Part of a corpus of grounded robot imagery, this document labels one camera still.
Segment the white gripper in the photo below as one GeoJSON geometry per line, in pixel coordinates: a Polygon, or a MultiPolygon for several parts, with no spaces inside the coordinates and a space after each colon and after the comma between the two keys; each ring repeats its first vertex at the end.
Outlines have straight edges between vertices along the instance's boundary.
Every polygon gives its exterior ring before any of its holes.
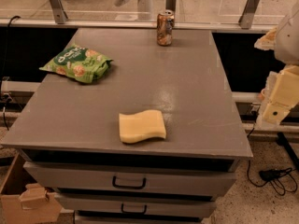
{"type": "Polygon", "coordinates": [[[278,73],[269,73],[262,102],[262,120],[280,124],[299,104],[299,2],[282,19],[278,28],[258,38],[254,47],[261,50],[275,48],[276,59],[288,64],[278,73]]]}

